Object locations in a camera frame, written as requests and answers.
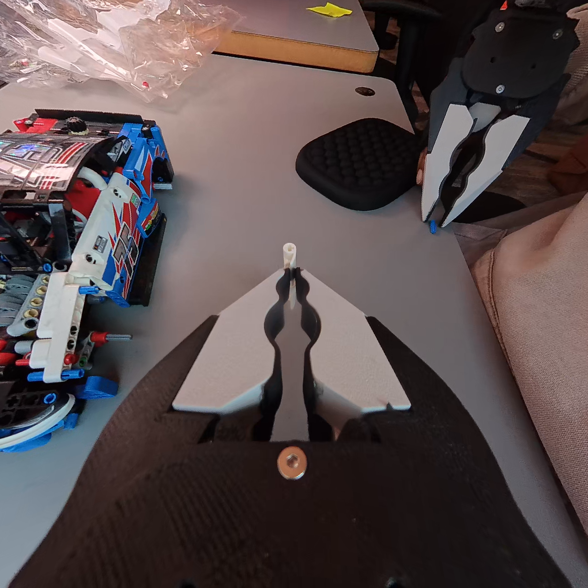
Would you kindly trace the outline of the grey table with wooden edge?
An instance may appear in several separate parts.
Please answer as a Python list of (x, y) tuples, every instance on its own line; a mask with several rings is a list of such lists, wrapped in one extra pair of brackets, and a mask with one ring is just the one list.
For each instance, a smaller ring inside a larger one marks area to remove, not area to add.
[(371, 73), (379, 53), (358, 1), (333, 1), (350, 15), (328, 17), (308, 10), (325, 1), (222, 1), (240, 15), (216, 49), (224, 55)]

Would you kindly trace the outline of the clear plastic bags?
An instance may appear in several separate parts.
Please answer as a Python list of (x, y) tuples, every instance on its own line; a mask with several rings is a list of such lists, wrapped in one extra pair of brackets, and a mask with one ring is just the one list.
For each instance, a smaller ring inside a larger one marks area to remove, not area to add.
[(114, 82), (168, 98), (240, 19), (200, 1), (1, 1), (1, 80), (58, 88)]

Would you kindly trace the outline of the black padded cushion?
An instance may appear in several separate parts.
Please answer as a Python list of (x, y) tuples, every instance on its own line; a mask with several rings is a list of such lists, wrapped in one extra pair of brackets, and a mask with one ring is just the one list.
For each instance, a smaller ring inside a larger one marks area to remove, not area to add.
[(422, 149), (421, 134), (366, 118), (307, 143), (295, 168), (332, 202), (351, 210), (376, 210), (415, 186)]

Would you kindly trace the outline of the person's beige printed sweatshirt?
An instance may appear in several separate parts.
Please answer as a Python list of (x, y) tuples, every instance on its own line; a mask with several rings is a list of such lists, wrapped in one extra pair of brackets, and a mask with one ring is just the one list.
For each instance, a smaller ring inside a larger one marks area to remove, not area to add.
[(587, 532), (587, 193), (455, 223), (453, 232)]

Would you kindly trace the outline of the toy brick race car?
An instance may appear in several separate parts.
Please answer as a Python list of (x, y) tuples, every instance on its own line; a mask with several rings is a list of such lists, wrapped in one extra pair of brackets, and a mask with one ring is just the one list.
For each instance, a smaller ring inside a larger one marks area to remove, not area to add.
[(118, 383), (92, 357), (90, 305), (147, 306), (174, 171), (155, 121), (37, 109), (1, 133), (1, 452), (47, 445)]

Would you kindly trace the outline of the yellow paper note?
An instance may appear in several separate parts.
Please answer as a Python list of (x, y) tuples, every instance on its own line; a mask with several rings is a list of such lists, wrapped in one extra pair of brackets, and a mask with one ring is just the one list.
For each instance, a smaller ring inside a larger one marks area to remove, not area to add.
[(306, 11), (310, 11), (316, 14), (320, 14), (322, 16), (326, 16), (328, 18), (342, 18), (349, 16), (353, 13), (352, 9), (347, 9), (331, 2), (326, 2), (322, 6), (311, 6), (305, 9)]

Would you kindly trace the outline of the grey desk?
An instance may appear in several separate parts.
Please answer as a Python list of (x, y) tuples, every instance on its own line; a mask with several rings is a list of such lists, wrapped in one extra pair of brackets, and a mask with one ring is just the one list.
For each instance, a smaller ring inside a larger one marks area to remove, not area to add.
[[(375, 90), (372, 97), (355, 92)], [(70, 432), (40, 449), (1, 455), (1, 587), (61, 512), (101, 430), (144, 375), (209, 315), (282, 268), (282, 247), (416, 352), (461, 400), (489, 442), (534, 533), (575, 587), (587, 587), (584, 548), (451, 228), (431, 235), (420, 191), (353, 212), (298, 177), (306, 143), (351, 121), (405, 123), (380, 78), (212, 55), (168, 100), (144, 104), (116, 84), (1, 89), (1, 130), (36, 108), (140, 114), (160, 125), (175, 170), (159, 194), (168, 226), (149, 307), (94, 308), (117, 397), (91, 401)]]

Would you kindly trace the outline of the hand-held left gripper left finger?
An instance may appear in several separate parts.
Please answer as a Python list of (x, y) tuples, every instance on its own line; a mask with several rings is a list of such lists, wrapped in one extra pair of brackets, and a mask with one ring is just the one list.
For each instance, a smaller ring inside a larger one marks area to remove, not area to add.
[(280, 403), (281, 353), (290, 270), (278, 270), (218, 316), (172, 407), (218, 415)]

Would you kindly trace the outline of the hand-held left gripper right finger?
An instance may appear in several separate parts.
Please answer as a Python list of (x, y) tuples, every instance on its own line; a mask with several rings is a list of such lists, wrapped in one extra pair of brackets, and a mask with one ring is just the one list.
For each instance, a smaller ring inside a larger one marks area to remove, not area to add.
[(305, 349), (303, 393), (308, 414), (359, 417), (410, 401), (367, 317), (307, 270), (298, 270), (296, 295)]

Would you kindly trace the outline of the white brick connector piece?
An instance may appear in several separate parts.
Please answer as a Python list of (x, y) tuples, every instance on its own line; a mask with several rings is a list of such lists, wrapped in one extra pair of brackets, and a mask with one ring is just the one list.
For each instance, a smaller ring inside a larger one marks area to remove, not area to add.
[(290, 286), (289, 286), (289, 303), (293, 310), (296, 305), (296, 269), (297, 269), (297, 249), (294, 243), (286, 243), (283, 245), (283, 268), (289, 272)]

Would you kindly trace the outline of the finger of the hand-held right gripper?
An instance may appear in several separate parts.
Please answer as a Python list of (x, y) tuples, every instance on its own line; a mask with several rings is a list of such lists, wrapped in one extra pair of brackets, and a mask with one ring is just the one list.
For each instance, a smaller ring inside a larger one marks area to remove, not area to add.
[(528, 117), (511, 115), (489, 127), (481, 162), (467, 176), (464, 190), (445, 213), (441, 227), (455, 220), (501, 174), (529, 121)]
[(474, 128), (474, 119), (467, 106), (450, 104), (435, 144), (424, 162), (421, 211), (426, 222), (440, 197), (442, 184), (450, 173), (452, 157)]

